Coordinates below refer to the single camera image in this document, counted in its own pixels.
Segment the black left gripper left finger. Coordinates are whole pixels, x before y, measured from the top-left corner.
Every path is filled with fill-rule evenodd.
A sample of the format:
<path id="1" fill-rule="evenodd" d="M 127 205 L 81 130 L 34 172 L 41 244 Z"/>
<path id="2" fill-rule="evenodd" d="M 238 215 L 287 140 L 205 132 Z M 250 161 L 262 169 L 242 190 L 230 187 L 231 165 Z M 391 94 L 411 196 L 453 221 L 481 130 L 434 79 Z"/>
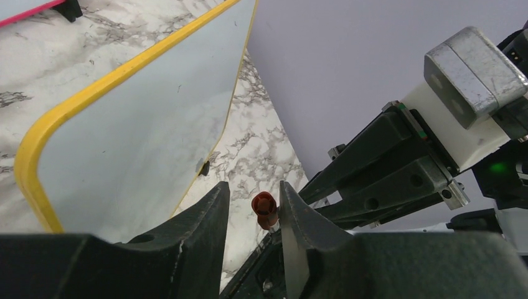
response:
<path id="1" fill-rule="evenodd" d="M 229 205 L 221 181 L 125 244 L 89 234 L 2 235 L 1 297 L 218 298 Z"/>

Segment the white rainbow marker pen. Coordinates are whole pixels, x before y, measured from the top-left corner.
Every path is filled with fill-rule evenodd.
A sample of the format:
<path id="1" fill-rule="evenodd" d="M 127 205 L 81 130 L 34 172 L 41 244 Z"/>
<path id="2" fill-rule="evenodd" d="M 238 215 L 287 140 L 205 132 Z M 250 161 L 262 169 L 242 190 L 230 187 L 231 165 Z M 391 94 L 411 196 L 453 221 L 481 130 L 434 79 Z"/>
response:
<path id="1" fill-rule="evenodd" d="M 278 219 L 268 223 L 266 229 L 270 234 L 274 234 L 280 231 L 280 222 Z"/>

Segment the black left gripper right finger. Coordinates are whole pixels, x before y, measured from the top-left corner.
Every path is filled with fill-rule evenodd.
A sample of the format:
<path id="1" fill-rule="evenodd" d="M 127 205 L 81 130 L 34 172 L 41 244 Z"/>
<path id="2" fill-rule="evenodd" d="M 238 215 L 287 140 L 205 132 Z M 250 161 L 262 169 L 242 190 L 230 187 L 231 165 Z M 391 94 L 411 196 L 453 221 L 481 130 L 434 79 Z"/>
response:
<path id="1" fill-rule="evenodd" d="M 527 267 L 484 232 L 350 234 L 280 183 L 288 298 L 526 298 Z"/>

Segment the brown marker cap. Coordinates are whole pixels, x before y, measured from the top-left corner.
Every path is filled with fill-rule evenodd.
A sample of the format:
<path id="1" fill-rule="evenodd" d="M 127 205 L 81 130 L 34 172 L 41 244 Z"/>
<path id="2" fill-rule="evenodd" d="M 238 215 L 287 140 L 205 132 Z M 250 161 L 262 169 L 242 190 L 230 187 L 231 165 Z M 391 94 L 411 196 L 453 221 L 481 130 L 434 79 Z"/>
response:
<path id="1" fill-rule="evenodd" d="M 268 223 L 279 220 L 278 206 L 274 197 L 267 191 L 258 193 L 251 201 L 253 212 L 257 215 L 258 225 L 265 230 Z"/>

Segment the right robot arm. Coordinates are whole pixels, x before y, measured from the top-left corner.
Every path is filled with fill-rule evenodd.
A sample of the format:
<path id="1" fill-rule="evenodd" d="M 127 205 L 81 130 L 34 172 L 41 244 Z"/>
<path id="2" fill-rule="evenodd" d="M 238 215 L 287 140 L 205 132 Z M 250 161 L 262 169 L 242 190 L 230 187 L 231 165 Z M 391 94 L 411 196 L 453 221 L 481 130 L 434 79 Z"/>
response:
<path id="1" fill-rule="evenodd" d="M 468 26 L 428 51 L 424 81 L 383 107 L 299 195 L 338 227 L 376 227 L 444 202 L 469 203 L 456 178 L 472 171 L 491 209 L 465 212 L 452 230 L 502 234 L 527 257 L 527 29 L 493 44 Z"/>

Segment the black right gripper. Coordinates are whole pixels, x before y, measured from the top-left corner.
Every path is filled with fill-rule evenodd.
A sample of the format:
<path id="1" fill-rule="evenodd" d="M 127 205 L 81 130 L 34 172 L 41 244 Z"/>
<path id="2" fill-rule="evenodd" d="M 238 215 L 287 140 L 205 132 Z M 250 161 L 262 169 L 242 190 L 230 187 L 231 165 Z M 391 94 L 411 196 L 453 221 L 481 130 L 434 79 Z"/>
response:
<path id="1" fill-rule="evenodd" d="M 317 212 L 345 230 L 436 193 L 451 210 L 466 206 L 460 169 L 418 110 L 391 101 L 382 111 L 300 190 L 305 203 L 338 192 L 341 201 Z"/>

